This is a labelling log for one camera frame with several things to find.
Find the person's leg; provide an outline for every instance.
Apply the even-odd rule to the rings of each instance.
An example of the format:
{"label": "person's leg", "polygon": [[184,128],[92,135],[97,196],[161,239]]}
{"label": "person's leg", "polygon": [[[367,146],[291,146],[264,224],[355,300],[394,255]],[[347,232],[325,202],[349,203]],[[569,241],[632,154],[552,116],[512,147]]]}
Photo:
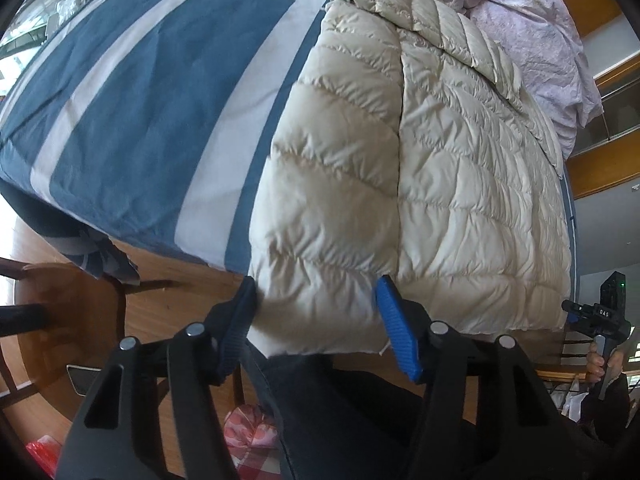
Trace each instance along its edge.
{"label": "person's leg", "polygon": [[[242,366],[260,403],[276,420],[284,479],[389,480],[397,475],[405,446],[394,434],[401,430],[392,423],[395,428],[387,433],[389,416],[379,422],[373,412],[386,406],[392,413],[405,402],[405,390],[382,380],[366,380],[366,388],[385,388],[384,383],[391,389],[384,394],[384,402],[360,404],[354,397],[364,390],[348,384],[343,373],[336,373],[329,356],[267,360],[250,344],[243,351]],[[396,398],[394,391],[401,397]],[[414,405],[419,408],[419,397],[409,395],[415,397]]]}

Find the plastic bag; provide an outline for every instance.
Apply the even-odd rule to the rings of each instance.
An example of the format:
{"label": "plastic bag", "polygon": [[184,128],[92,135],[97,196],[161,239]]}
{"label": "plastic bag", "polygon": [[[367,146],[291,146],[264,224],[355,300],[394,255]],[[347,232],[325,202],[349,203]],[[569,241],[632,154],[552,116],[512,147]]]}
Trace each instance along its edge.
{"label": "plastic bag", "polygon": [[56,5],[58,26],[61,26],[66,20],[71,18],[85,3],[86,0],[60,0]]}
{"label": "plastic bag", "polygon": [[26,445],[27,451],[33,456],[44,472],[53,478],[56,474],[58,459],[62,446],[52,436],[41,436],[38,440]]}

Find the white stripe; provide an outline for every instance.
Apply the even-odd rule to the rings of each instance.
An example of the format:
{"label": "white stripe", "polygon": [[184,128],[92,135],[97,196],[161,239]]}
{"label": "white stripe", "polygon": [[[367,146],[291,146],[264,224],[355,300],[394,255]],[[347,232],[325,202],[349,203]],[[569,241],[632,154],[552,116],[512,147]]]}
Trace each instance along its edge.
{"label": "white stripe", "polygon": [[278,90],[325,0],[296,0],[244,70],[213,128],[184,197],[175,243],[224,266],[242,186]]}
{"label": "white stripe", "polygon": [[84,79],[60,110],[31,168],[31,186],[41,198],[55,204],[49,190],[51,175],[56,169],[60,155],[62,155],[76,124],[111,72],[166,15],[185,1],[161,0],[155,4],[113,42],[84,76]]}
{"label": "white stripe", "polygon": [[60,29],[60,31],[45,44],[45,46],[40,50],[38,55],[35,57],[32,63],[27,67],[27,70],[20,76],[20,79],[12,88],[8,98],[4,101],[4,105],[0,108],[0,128],[4,126],[4,122],[8,117],[11,110],[14,108],[18,97],[22,94],[25,86],[29,84],[33,75],[38,71],[38,69],[42,66],[42,64],[47,60],[56,47],[68,36],[68,34],[74,30],[81,22],[84,20],[89,14],[91,14],[95,9],[100,7],[106,0],[89,0],[89,2],[78,12],[75,16],[73,16],[64,27]]}

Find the red plastic bag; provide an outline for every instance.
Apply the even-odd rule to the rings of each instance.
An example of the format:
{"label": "red plastic bag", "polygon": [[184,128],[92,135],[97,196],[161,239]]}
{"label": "red plastic bag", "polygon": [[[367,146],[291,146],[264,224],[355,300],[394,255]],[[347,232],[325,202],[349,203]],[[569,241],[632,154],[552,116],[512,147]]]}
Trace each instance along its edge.
{"label": "red plastic bag", "polygon": [[62,446],[52,436],[45,435],[28,443],[26,448],[44,472],[53,478],[56,475]]}

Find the dark pants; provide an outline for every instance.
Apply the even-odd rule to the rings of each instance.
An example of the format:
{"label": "dark pants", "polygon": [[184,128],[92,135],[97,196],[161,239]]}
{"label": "dark pants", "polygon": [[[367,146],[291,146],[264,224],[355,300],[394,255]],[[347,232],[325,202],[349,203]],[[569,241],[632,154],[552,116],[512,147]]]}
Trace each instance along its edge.
{"label": "dark pants", "polygon": [[[330,356],[242,355],[260,404],[276,420],[286,480],[389,480],[406,459],[422,399]],[[473,430],[471,424],[465,428]]]}

